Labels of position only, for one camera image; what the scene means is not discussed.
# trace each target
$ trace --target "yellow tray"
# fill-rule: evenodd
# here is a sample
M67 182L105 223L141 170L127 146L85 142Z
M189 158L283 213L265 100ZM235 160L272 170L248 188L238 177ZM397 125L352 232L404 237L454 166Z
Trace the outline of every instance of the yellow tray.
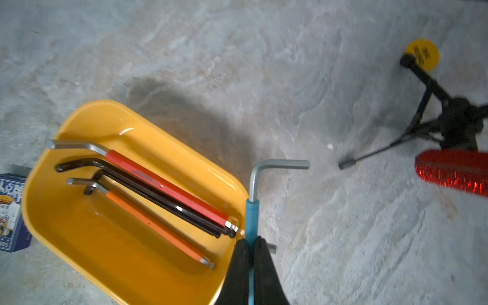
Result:
M244 226L248 195L236 178L117 102L83 105L55 139L92 141L115 149ZM203 250L216 268L192 260L101 192L85 196L82 186L66 185L67 178L90 178L97 168L54 170L58 163L84 157L101 156L64 149L45 150L39 158L22 199L24 220L32 234L119 304L211 303L224 280L236 239L223 235L216 239L120 188Z

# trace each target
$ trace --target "red handle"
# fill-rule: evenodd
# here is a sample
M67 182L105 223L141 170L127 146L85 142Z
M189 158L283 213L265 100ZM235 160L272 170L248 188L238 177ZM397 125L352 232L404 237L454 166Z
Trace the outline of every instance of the red handle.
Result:
M147 214L146 212L142 211L141 209L133 205L127 198L112 190L110 190L106 194L106 196L108 199L115 202L118 206L120 206L121 208L129 212L132 216L137 218L141 223L145 224L146 226L156 231L159 235L163 236L166 240L168 240L170 243L175 245L178 249L186 253L189 257L191 257L192 259L198 262L201 261L203 257L203 253L200 250L198 250L197 248L189 244L180 236L170 231L167 227L160 224L149 214Z
M488 153L428 150L415 158L415 171L426 182L488 197Z
M169 196L180 201L189 208L192 208L202 215L207 216L216 223L225 226L225 222L227 221L229 216L209 205L208 203L180 189L176 185L161 178L152 171L148 170L145 167L142 167L141 165L135 163L124 155L121 155L115 150L110 150L105 157L113 164L128 171L132 175L152 185L163 193L168 194Z

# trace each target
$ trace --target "black tripod stand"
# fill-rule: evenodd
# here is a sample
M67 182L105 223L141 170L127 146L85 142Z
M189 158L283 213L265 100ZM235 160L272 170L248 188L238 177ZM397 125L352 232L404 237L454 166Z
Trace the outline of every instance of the black tripod stand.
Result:
M400 59L400 65L412 70L427 86L410 125L390 145L366 155L339 162L340 169L353 166L357 161L374 156L416 138L437 142L442 149L478 150L475 135L483 130L483 119L488 117L488 105L476 107L471 105L465 98L452 98L439 86L436 80L417 65L415 57L411 54L404 54L402 59ZM441 101L442 114L436 120L420 123L432 94ZM432 135L439 132L443 139L438 139Z

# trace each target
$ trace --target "orange handle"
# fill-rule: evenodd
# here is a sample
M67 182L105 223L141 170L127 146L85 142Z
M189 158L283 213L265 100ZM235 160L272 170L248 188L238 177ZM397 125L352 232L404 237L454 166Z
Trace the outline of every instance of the orange handle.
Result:
M107 158L107 160L117 165L118 167L128 171L132 175L147 182L148 184L152 185L163 193L168 194L169 196L180 201L189 208L199 212L204 216L207 216L221 226L225 226L225 222L229 219L229 215L226 215L225 213L219 211L208 203L180 189L176 185L161 178L152 171L135 163L131 159L116 152L115 150L110 150L105 157Z
M178 249L183 251L184 253L188 254L189 257L192 259L200 262L203 253L189 244L187 241L182 239L180 236L176 235L175 233L171 232L168 228L164 227L160 224L157 220L152 218L149 214L142 211L140 208L134 206L128 199L124 196L110 190L106 194L107 198L111 201L115 202L118 206L129 212L132 216L139 219L143 224L150 227L154 231L156 231L159 235L163 236L167 239L170 243L175 245Z

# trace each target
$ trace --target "allen wrench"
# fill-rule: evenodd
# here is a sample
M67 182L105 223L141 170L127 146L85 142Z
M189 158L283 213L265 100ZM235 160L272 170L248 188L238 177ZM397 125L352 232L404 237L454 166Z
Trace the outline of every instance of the allen wrench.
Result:
M126 170L137 178L150 184L163 193L168 194L174 199L180 201L182 204L208 217L221 226L228 227L235 232L239 231L239 228L235 224L235 220L229 217L229 215L226 215L217 208L177 187L166 179L163 179L149 169L135 163L115 150L111 150L97 143L70 140L49 140L46 147L48 149L88 149L97 152L116 166Z
M206 257L203 252L198 250L195 246L193 246L192 244L181 238L179 235L159 223L151 215L147 214L139 207L134 205L129 199L117 193L116 191L109 189L101 182L93 179L68 178L68 180L66 180L66 184L88 185L90 187L97 188L102 193L104 193L109 200L114 202L116 205L121 207L123 210L125 210L135 218L137 218L141 223L153 229L153 231L161 235L164 239L176 246L186 255L204 264L210 269L213 269L215 267L215 265L209 260L209 258Z
M246 201L245 238L238 240L222 290L215 305L289 304L280 285L270 244L258 236L259 174L267 168L308 169L306 160L269 159L258 163L251 172L249 199Z
M154 204L162 207L168 212L182 218L183 220L191 223L192 225L198 227L199 229L207 232L208 234L220 237L220 234L228 235L233 238L236 232L228 227L223 227L204 215L188 208L184 204L181 204L178 200L162 193L160 190L146 184L140 179L132 176L129 173L124 172L120 168L107 161L97 159L97 158L84 158L74 161L69 161L65 163L60 163L55 166L55 170L58 173L62 173L71 169L85 167L85 166L95 166L104 171L109 178L117 181L124 187L127 187L136 194L150 200ZM100 171L96 172L94 178L98 180L102 173L98 174ZM89 195L93 192L93 187L87 186L85 190L85 195Z

